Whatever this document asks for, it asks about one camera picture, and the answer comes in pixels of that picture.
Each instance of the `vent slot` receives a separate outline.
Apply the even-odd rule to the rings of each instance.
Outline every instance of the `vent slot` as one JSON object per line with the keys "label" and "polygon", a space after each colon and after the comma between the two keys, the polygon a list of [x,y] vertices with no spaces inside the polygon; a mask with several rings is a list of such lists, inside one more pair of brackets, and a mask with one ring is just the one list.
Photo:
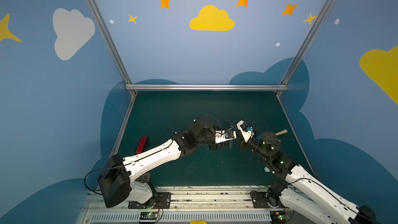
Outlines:
{"label": "vent slot", "polygon": [[[139,212],[135,214],[128,212],[94,212],[91,218],[91,224],[109,223],[138,223]],[[162,220],[163,223],[181,222],[187,223],[193,220],[204,220],[210,222],[253,222],[264,223],[271,221],[271,216],[268,211],[186,211],[182,213],[164,212]]]}

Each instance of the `wooden handle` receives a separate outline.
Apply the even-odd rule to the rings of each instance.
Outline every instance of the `wooden handle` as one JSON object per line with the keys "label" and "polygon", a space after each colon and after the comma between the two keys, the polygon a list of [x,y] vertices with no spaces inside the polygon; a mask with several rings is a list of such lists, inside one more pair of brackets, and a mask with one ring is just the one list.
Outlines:
{"label": "wooden handle", "polygon": [[279,136],[279,135],[285,134],[285,133],[287,133],[287,130],[286,130],[286,129],[284,129],[284,130],[282,130],[282,131],[280,131],[280,132],[275,133],[275,135],[276,135],[276,136]]}

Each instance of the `blue wall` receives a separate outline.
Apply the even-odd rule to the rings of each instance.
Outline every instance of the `blue wall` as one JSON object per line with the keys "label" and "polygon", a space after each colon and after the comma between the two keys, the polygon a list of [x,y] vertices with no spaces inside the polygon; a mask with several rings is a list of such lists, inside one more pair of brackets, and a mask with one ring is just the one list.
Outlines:
{"label": "blue wall", "polygon": [[317,177],[382,223],[398,218],[398,104],[359,61],[398,46],[396,2],[337,0],[281,95]]}
{"label": "blue wall", "polygon": [[[96,25],[70,59],[60,59],[58,8],[78,10],[90,27],[84,0],[0,5],[0,223],[74,223],[87,194],[82,178],[107,159],[130,100]],[[22,42],[3,39],[8,31]],[[74,45],[65,40],[63,47]]]}
{"label": "blue wall", "polygon": [[[310,28],[303,21],[316,16],[324,0],[248,0],[247,7],[236,6],[239,0],[170,0],[169,9],[161,0],[96,1],[133,83],[279,84],[274,78],[259,82],[250,72],[264,73],[294,56]],[[297,5],[291,16],[282,15],[287,3]],[[191,29],[190,20],[206,5],[225,10],[235,26]],[[277,72],[281,77],[286,69]]]}

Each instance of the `yellow star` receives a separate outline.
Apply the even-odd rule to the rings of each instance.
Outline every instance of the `yellow star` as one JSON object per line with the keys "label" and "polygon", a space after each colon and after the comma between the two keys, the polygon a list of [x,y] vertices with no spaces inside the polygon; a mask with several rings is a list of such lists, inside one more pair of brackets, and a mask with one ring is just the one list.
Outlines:
{"label": "yellow star", "polygon": [[137,24],[137,23],[135,22],[135,19],[136,19],[137,17],[132,17],[132,16],[130,16],[130,14],[129,14],[129,17],[130,17],[130,19],[129,19],[127,22],[134,22],[135,24]]}
{"label": "yellow star", "polygon": [[160,0],[162,2],[162,4],[160,5],[161,8],[166,7],[167,9],[169,8],[169,1],[170,0]]}
{"label": "yellow star", "polygon": [[309,22],[310,25],[311,25],[312,20],[314,20],[315,18],[316,18],[316,16],[313,17],[311,12],[310,12],[310,16],[306,20],[304,20],[303,22]]}
{"label": "yellow star", "polygon": [[284,15],[284,14],[292,15],[293,10],[296,8],[296,6],[297,6],[297,5],[290,5],[290,4],[287,4],[287,5],[286,5],[286,10],[285,10],[284,12],[282,12],[282,15]]}
{"label": "yellow star", "polygon": [[22,42],[13,33],[8,30],[8,20],[10,19],[10,15],[7,14],[1,21],[0,21],[0,42],[3,39],[9,38],[17,42]]}
{"label": "yellow star", "polygon": [[248,0],[239,0],[236,6],[244,5],[245,7],[248,6]]}

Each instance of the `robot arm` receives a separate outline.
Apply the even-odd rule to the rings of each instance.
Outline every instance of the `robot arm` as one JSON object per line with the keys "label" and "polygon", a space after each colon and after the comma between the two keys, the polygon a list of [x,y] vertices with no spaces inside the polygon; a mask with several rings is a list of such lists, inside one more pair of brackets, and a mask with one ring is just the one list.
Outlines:
{"label": "robot arm", "polygon": [[191,154],[197,146],[209,145],[211,150],[224,147],[236,138],[233,130],[218,130],[206,118],[198,118],[192,127],[174,135],[167,142],[143,153],[109,158],[97,178],[106,207],[122,201],[136,201],[150,205],[156,201],[156,191],[147,183],[135,180],[163,163]]}
{"label": "robot arm", "polygon": [[317,224],[338,223],[338,224],[372,224],[375,223],[375,214],[366,205],[358,207],[339,196],[326,187],[316,178],[312,177],[302,166],[297,165],[292,159],[283,154],[281,140],[273,132],[264,132],[261,139],[248,137],[248,123],[240,121],[237,128],[241,131],[243,139],[240,147],[253,150],[266,161],[266,169],[284,182],[297,187],[315,203],[298,197],[295,193],[281,183],[274,184],[270,189],[268,204],[276,207],[282,204],[292,208],[302,215],[308,217]]}

